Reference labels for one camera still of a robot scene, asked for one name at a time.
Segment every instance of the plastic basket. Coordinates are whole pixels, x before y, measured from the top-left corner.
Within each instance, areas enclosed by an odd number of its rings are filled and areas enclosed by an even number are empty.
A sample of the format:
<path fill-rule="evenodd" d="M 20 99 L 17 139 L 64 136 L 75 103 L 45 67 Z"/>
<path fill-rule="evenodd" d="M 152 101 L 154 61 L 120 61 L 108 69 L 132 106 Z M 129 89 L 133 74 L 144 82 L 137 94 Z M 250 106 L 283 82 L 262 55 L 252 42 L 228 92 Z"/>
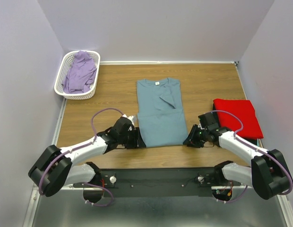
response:
<path fill-rule="evenodd" d="M 57 77 L 56 77 L 54 90 L 57 94 L 64 96 L 67 99 L 76 99 L 76 100 L 88 99 L 88 98 L 91 98 L 95 94 L 96 84 L 97 84 L 97 79 L 98 79 L 100 55 L 99 55 L 99 53 L 97 53 L 95 51 L 86 51 L 93 58 L 93 60 L 95 61 L 95 66 L 96 66 L 95 81 L 91 85 L 91 89 L 88 92 L 81 93 L 81 94 L 67 94 L 63 91 L 62 82 L 65 79 L 65 77 L 67 76 L 68 70 L 74 61 L 74 58 L 75 58 L 74 55 L 77 52 L 78 51 L 72 51 L 70 53 L 67 53 L 63 57 L 61 65 L 60 65 L 60 69 L 59 69 Z"/>

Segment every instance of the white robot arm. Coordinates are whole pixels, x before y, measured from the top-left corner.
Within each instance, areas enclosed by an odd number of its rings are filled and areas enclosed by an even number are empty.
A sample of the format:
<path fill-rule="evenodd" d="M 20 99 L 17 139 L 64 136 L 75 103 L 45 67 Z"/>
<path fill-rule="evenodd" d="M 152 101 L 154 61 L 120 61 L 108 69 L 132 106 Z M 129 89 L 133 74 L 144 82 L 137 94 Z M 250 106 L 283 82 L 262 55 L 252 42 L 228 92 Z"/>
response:
<path fill-rule="evenodd" d="M 54 195 L 64 185 L 91 182 L 100 175 L 100 170 L 93 163 L 77 166 L 79 163 L 114 150 L 118 145 L 124 145 L 125 148 L 145 146 L 139 128 L 134 127 L 133 118 L 123 115 L 113 127 L 98 133 L 96 139 L 92 137 L 65 148 L 49 146 L 30 169 L 29 177 L 39 186 L 40 193 L 46 196 Z M 203 147 L 204 142 L 209 141 L 228 149 L 250 166 L 223 162 L 214 167 L 212 174 L 198 175 L 200 183 L 240 182 L 253 187 L 266 200 L 291 191 L 293 180 L 280 151 L 260 148 L 235 135 L 228 128 L 218 127 L 211 113 L 203 114 L 199 119 L 203 129 L 194 125 L 183 144 Z"/>

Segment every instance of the white wall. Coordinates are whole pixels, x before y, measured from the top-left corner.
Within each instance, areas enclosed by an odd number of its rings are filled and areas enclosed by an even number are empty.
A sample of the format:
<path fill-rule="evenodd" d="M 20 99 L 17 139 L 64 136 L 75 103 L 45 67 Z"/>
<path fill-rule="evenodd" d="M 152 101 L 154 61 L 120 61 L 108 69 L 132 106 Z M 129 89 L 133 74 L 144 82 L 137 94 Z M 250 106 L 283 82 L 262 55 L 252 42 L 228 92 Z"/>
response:
<path fill-rule="evenodd" d="M 0 227 L 23 224 L 30 167 L 61 106 L 53 84 L 63 50 L 35 0 L 0 1 Z"/>
<path fill-rule="evenodd" d="M 293 176 L 293 0 L 276 0 L 239 62 L 268 149 L 283 152 Z M 293 207 L 293 192 L 288 196 Z"/>
<path fill-rule="evenodd" d="M 103 61 L 236 61 L 274 0 L 38 0 L 64 51 Z"/>

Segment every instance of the wooden surface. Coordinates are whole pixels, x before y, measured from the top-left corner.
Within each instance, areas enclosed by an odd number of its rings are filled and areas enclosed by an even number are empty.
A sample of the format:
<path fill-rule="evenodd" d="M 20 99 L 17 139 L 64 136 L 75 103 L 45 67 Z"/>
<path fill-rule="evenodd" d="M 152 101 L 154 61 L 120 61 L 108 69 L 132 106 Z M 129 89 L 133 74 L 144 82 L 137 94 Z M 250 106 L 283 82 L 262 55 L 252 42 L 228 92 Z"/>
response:
<path fill-rule="evenodd" d="M 188 131 L 198 122 L 198 115 L 210 111 L 213 99 L 244 99 L 244 93 L 233 64 L 190 65 L 101 65 L 95 95 L 88 100 L 68 100 L 58 146 L 65 147 L 90 139 L 90 119 L 107 107 L 115 107 L 126 115 L 138 112 L 136 81 L 161 80 L 166 77 L 181 82 L 182 103 Z M 94 125 L 103 131 L 116 122 L 120 114 L 114 110 L 96 116 Z M 133 150 L 113 150 L 93 161 L 100 168 L 151 168 L 214 166 L 226 160 L 246 163 L 228 150 L 188 148 L 186 146 Z"/>

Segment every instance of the folded red cloth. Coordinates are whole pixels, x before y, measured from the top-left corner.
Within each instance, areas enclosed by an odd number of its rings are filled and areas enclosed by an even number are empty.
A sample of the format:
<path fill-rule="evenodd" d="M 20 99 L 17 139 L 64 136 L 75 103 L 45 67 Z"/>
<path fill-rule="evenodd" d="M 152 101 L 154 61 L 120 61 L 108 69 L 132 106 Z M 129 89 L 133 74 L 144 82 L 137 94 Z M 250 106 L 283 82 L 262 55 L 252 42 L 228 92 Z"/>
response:
<path fill-rule="evenodd" d="M 243 123 L 243 130 L 238 135 L 246 139 L 262 139 L 263 134 L 256 118 L 255 109 L 250 100 L 224 100 L 217 98 L 214 100 L 216 110 L 224 110 L 234 114 Z M 221 127 L 228 127 L 235 131 L 241 127 L 238 120 L 227 113 L 218 113 Z"/>

